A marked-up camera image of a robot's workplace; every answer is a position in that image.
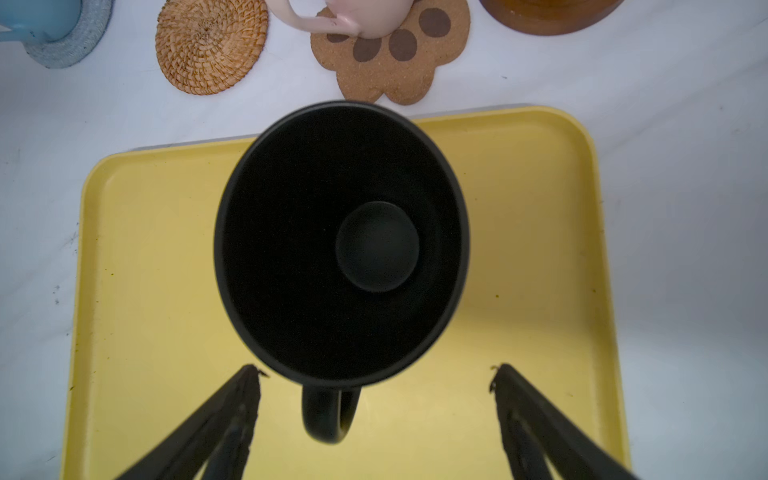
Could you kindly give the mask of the black mug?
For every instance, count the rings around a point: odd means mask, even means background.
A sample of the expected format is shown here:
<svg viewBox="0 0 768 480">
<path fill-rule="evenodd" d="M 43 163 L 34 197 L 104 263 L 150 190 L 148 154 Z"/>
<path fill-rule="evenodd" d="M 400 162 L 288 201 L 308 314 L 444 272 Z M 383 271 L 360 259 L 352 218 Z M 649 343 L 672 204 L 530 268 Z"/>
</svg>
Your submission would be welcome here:
<svg viewBox="0 0 768 480">
<path fill-rule="evenodd" d="M 457 177 L 413 122 L 331 101 L 248 148 L 220 202 L 214 263 L 242 341 L 302 388 L 304 428 L 337 444 L 363 387 L 409 368 L 453 317 L 470 228 Z"/>
</svg>

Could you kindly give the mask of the grey-blue woven round coaster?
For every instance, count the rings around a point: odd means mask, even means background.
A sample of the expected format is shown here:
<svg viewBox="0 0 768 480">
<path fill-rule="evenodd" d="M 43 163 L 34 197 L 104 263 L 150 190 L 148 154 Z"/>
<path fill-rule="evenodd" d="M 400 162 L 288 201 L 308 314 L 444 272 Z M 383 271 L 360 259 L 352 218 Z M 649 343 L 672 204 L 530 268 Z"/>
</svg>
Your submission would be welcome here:
<svg viewBox="0 0 768 480">
<path fill-rule="evenodd" d="M 113 0 L 84 0 L 78 22 L 66 36 L 48 43 L 23 42 L 27 55 L 48 69 L 64 69 L 79 63 L 102 39 L 113 4 Z"/>
</svg>

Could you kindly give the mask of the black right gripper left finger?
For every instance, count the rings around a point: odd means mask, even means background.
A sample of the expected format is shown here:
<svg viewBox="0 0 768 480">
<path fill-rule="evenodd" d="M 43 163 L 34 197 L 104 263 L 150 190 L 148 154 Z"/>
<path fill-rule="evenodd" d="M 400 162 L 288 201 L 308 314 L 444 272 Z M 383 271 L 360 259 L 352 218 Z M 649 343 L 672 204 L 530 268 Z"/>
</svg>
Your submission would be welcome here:
<svg viewBox="0 0 768 480">
<path fill-rule="evenodd" d="M 261 398 L 262 372 L 245 365 L 122 479 L 241 479 Z"/>
</svg>

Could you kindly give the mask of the yellow tray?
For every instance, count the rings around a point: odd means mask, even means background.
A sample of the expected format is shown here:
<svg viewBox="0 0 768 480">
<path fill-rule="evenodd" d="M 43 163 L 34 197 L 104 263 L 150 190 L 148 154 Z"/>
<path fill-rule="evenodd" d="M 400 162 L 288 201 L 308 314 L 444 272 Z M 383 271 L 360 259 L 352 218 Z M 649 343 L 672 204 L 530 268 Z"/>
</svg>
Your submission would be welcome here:
<svg viewBox="0 0 768 480">
<path fill-rule="evenodd" d="M 547 107 L 420 121 L 456 172 L 469 275 L 445 333 L 364 389 L 347 438 L 305 432 L 298 385 L 267 371 L 248 479 L 506 479 L 494 397 L 508 363 L 596 444 L 630 460 L 586 129 Z M 81 202 L 65 479 L 113 479 L 254 355 L 215 280 L 213 235 L 247 140 L 103 159 Z"/>
</svg>

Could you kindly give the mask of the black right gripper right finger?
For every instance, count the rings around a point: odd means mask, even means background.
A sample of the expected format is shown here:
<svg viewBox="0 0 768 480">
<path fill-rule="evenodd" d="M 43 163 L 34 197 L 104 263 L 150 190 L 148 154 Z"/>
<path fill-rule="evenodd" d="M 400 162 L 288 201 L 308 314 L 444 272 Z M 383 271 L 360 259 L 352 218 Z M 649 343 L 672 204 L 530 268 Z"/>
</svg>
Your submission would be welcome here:
<svg viewBox="0 0 768 480">
<path fill-rule="evenodd" d="M 509 364 L 490 384 L 502 446 L 515 479 L 633 479 L 635 475 L 597 446 Z"/>
</svg>

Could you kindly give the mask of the brown paw print coaster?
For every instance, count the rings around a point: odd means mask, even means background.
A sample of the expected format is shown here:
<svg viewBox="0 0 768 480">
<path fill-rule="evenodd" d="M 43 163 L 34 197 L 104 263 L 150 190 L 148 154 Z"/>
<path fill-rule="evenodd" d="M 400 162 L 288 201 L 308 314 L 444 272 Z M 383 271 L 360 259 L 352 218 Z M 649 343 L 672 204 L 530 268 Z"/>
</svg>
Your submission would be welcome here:
<svg viewBox="0 0 768 480">
<path fill-rule="evenodd" d="M 406 106 L 427 94 L 439 67 L 462 54 L 470 26 L 466 0 L 416 1 L 386 37 L 312 34 L 310 45 L 319 65 L 335 73 L 346 100 L 374 103 L 385 96 Z"/>
</svg>

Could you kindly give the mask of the light blue mug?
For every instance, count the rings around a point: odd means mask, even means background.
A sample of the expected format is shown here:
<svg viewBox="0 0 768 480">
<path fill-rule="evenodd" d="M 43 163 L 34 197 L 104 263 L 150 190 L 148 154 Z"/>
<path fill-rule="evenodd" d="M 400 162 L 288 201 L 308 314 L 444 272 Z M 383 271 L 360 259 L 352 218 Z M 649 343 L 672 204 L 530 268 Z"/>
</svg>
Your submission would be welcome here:
<svg viewBox="0 0 768 480">
<path fill-rule="evenodd" d="M 1 0 L 1 41 L 60 40 L 74 29 L 81 10 L 80 0 Z"/>
</svg>

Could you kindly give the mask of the dark brown round coaster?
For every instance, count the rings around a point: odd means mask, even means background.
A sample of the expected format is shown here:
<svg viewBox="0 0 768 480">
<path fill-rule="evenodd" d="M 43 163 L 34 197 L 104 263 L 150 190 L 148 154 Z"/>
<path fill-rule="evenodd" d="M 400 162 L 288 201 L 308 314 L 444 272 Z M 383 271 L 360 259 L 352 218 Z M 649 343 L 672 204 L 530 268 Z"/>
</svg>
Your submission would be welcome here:
<svg viewBox="0 0 768 480">
<path fill-rule="evenodd" d="M 556 36 L 600 22 L 623 0 L 481 0 L 480 3 L 495 20 L 512 30 Z"/>
</svg>

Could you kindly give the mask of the tan rattan round coaster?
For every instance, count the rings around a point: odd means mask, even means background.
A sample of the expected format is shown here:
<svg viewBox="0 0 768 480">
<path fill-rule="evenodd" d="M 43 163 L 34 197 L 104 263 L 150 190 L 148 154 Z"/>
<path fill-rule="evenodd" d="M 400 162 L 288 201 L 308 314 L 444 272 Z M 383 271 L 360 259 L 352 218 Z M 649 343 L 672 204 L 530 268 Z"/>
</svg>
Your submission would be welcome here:
<svg viewBox="0 0 768 480">
<path fill-rule="evenodd" d="M 269 11 L 262 0 L 171 0 L 155 34 L 156 58 L 178 90 L 213 95 L 242 80 L 266 43 Z"/>
</svg>

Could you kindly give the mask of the white mug pink handle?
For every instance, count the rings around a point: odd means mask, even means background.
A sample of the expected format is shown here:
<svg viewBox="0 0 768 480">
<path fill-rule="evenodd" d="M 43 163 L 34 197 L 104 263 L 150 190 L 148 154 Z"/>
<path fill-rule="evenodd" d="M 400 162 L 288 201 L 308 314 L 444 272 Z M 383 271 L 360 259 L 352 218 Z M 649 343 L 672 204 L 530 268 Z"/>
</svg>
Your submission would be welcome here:
<svg viewBox="0 0 768 480">
<path fill-rule="evenodd" d="M 266 5 L 280 21 L 313 34 L 332 34 L 376 39 L 397 30 L 408 16 L 413 0 L 326 1 L 331 17 L 298 15 L 288 0 L 267 0 Z"/>
</svg>

